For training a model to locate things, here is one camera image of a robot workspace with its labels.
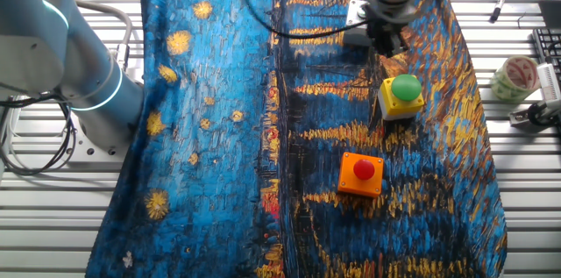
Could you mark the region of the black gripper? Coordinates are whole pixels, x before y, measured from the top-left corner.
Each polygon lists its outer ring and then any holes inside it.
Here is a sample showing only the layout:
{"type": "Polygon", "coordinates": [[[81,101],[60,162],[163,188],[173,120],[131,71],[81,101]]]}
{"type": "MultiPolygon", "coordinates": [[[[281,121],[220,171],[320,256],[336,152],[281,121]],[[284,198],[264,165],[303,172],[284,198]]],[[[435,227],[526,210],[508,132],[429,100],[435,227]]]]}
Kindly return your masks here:
{"type": "Polygon", "coordinates": [[[376,52],[388,58],[404,52],[407,45],[402,37],[405,24],[389,23],[385,19],[369,17],[366,20],[367,45],[374,46],[376,52]]]}

